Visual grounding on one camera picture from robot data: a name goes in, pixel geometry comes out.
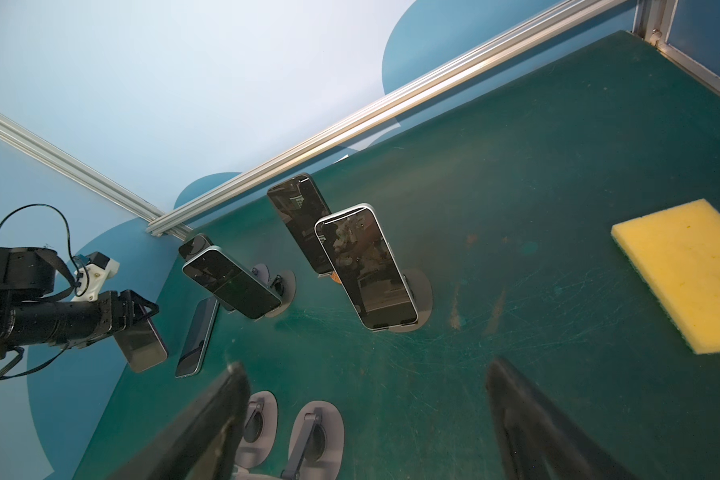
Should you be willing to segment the horizontal aluminium frame bar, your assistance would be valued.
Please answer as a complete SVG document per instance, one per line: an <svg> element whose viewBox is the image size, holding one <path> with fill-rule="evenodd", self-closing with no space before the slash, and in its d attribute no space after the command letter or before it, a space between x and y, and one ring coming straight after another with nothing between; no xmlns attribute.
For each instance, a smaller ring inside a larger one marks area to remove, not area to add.
<svg viewBox="0 0 720 480"><path fill-rule="evenodd" d="M383 96L329 128L148 223L161 236L312 158L362 135L621 3L561 1Z"/></svg>

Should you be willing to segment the light blue phone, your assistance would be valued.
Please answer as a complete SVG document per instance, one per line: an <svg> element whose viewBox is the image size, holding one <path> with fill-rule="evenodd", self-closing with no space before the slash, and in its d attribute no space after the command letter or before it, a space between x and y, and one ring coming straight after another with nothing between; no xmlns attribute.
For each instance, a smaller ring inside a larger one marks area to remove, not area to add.
<svg viewBox="0 0 720 480"><path fill-rule="evenodd" d="M219 301L209 297L200 301L194 311L174 376L185 378L200 372L218 313Z"/></svg>

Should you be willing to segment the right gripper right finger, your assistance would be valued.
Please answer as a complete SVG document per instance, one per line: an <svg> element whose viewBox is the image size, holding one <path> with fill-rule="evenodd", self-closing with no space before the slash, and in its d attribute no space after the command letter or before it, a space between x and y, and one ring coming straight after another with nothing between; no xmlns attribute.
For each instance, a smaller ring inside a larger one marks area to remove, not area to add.
<svg viewBox="0 0 720 480"><path fill-rule="evenodd" d="M635 477L507 359L490 363L486 389L506 478Z"/></svg>

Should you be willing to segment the black phone on wooden stand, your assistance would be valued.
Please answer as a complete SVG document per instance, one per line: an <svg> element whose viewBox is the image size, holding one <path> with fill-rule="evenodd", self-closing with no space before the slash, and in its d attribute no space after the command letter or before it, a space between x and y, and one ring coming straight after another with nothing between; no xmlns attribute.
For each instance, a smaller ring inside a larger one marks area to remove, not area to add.
<svg viewBox="0 0 720 480"><path fill-rule="evenodd" d="M331 211L309 174L301 173L270 187L267 197L280 219L318 275L330 275L328 260L314 227Z"/></svg>

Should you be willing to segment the purple phone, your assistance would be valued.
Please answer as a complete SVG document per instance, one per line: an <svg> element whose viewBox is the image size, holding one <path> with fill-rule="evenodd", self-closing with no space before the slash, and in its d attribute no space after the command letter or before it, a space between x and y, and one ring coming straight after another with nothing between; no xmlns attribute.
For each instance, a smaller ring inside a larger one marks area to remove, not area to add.
<svg viewBox="0 0 720 480"><path fill-rule="evenodd" d="M166 346L151 319L116 333L114 338L134 373L143 373L168 358Z"/></svg>

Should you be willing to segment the yellow sponge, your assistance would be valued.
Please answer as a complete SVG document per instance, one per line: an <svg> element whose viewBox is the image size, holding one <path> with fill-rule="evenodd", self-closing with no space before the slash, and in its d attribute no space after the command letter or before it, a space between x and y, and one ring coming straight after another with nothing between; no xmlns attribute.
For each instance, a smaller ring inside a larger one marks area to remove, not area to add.
<svg viewBox="0 0 720 480"><path fill-rule="evenodd" d="M699 199L615 224L611 236L693 352L720 353L720 213Z"/></svg>

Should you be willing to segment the black phone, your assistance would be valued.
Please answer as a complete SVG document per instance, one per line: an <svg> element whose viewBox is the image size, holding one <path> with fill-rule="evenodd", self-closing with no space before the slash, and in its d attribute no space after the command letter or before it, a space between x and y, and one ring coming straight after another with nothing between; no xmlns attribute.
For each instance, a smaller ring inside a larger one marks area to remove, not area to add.
<svg viewBox="0 0 720 480"><path fill-rule="evenodd" d="M331 211L309 174L301 173L270 187L267 197L280 219L318 275L330 275L328 260L314 227Z"/></svg>
<svg viewBox="0 0 720 480"><path fill-rule="evenodd" d="M179 256L184 261L189 261L206 248L213 245L213 242L205 234L197 234L192 238L186 240L179 248Z"/></svg>

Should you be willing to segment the blue-edged phone back row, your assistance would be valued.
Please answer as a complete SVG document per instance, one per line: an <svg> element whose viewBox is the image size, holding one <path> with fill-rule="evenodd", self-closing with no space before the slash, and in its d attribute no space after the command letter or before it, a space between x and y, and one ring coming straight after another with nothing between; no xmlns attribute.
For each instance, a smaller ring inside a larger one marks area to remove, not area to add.
<svg viewBox="0 0 720 480"><path fill-rule="evenodd" d="M183 273L231 309L256 320L282 306L281 297L269 286L228 257L209 246L188 260Z"/></svg>

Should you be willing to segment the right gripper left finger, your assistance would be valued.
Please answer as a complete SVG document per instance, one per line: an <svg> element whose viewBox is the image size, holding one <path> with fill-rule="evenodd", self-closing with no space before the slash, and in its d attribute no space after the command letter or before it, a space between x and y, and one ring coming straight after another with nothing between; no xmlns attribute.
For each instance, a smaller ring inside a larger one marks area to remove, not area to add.
<svg viewBox="0 0 720 480"><path fill-rule="evenodd" d="M251 396L240 362L225 370L111 479L230 479Z"/></svg>

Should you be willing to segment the left aluminium frame post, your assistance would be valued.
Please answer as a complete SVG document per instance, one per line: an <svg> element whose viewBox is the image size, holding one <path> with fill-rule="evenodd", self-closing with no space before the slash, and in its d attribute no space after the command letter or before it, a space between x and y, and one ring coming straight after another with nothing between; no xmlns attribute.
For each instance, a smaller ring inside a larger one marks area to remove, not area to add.
<svg viewBox="0 0 720 480"><path fill-rule="evenodd" d="M0 140L147 223L163 214L152 203L1 113Z"/></svg>

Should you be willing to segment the silver phone back right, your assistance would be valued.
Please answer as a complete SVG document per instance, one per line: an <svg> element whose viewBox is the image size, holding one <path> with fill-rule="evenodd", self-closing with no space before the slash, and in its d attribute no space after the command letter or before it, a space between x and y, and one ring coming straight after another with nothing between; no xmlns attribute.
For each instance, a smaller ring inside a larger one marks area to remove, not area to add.
<svg viewBox="0 0 720 480"><path fill-rule="evenodd" d="M324 216L314 233L366 329L399 330L418 322L411 289L371 205Z"/></svg>

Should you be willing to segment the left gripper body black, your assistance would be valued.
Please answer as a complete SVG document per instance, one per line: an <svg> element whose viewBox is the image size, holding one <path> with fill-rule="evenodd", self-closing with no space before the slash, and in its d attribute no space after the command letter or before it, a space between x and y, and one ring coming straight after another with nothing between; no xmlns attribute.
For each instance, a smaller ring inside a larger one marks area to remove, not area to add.
<svg viewBox="0 0 720 480"><path fill-rule="evenodd" d="M159 312L132 290L72 302L79 277L52 249L0 247L0 360L37 344L86 348Z"/></svg>

